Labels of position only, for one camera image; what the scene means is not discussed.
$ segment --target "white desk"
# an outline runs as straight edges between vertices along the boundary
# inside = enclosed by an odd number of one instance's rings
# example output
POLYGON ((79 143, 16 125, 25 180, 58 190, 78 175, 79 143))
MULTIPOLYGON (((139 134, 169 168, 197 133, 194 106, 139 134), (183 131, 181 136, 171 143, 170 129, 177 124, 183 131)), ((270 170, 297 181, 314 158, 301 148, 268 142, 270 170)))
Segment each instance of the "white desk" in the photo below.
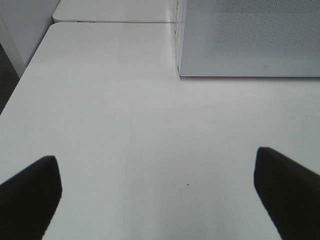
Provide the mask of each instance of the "white desk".
POLYGON ((58 22, 173 22, 177 0, 61 0, 58 22))
POLYGON ((0 182, 58 160, 45 240, 280 240, 258 147, 320 173, 320 82, 180 79, 170 27, 50 27, 0 116, 0 182))

